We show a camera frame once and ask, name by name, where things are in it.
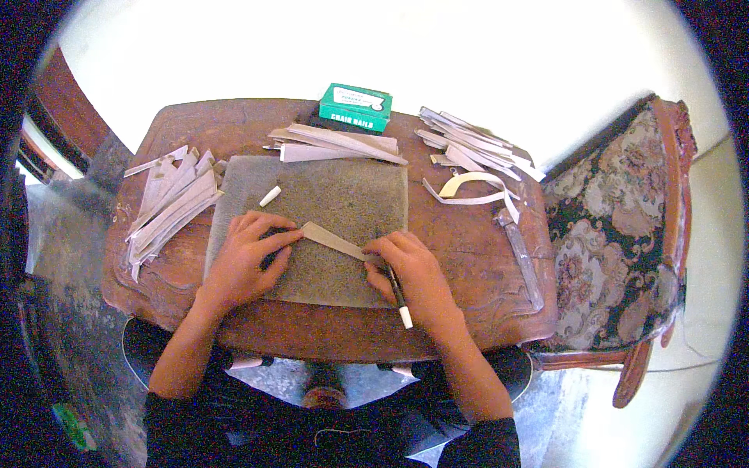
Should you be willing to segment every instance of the gray felt pad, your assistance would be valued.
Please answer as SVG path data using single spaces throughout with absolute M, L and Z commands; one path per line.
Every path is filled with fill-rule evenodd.
M 275 200 L 258 202 L 274 187 Z M 229 222 L 248 210 L 285 216 L 301 227 L 313 221 L 358 246 L 407 227 L 407 169 L 371 159 L 280 162 L 271 156 L 233 156 L 216 203 L 204 276 L 221 249 Z M 288 269 L 267 298 L 324 306 L 383 307 L 366 281 L 362 262 L 302 239 Z

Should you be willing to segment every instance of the floral fabric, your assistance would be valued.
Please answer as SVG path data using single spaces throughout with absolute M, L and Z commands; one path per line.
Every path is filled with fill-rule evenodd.
M 546 351 L 614 350 L 672 320 L 661 265 L 665 149 L 648 107 L 613 141 L 543 186 L 556 252 L 557 331 Z

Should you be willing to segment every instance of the hand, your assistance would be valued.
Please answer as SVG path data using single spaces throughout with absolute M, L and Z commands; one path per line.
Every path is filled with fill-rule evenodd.
M 465 328 L 463 311 L 455 305 L 439 262 L 418 237 L 410 232 L 396 231 L 371 241 L 362 251 L 379 254 L 390 264 L 401 281 L 413 322 L 432 338 L 447 338 Z M 369 262 L 365 262 L 364 267 L 369 284 L 395 303 L 395 295 L 385 275 Z
M 236 216 L 229 224 L 226 241 L 198 290 L 198 299 L 208 309 L 220 314 L 221 318 L 232 308 L 251 302 L 269 291 L 286 270 L 291 255 L 289 244 L 299 240 L 302 231 L 283 232 L 258 240 L 271 226 L 297 227 L 284 217 L 258 211 Z M 263 258 L 281 248 L 267 270 L 261 270 Z

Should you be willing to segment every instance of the right hand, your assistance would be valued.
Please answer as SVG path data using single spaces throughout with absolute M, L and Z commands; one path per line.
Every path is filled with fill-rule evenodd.
M 398 275 L 413 322 L 432 338 L 447 338 L 465 328 L 465 317 L 452 298 L 440 264 L 410 232 L 395 231 L 364 246 L 364 253 L 381 256 Z M 395 303 L 390 281 L 374 265 L 364 263 L 367 281 Z

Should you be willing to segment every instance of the pen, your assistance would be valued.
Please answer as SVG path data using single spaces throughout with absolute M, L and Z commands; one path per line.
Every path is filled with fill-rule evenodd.
M 395 294 L 395 300 L 398 302 L 398 312 L 401 312 L 401 319 L 403 320 L 403 326 L 409 329 L 413 326 L 411 322 L 411 313 L 406 306 L 406 300 L 403 299 L 403 290 L 401 289 L 401 282 L 395 275 L 395 271 L 392 269 L 390 264 L 385 263 L 385 273 L 387 278 L 390 280 L 390 286 L 392 286 L 392 292 Z

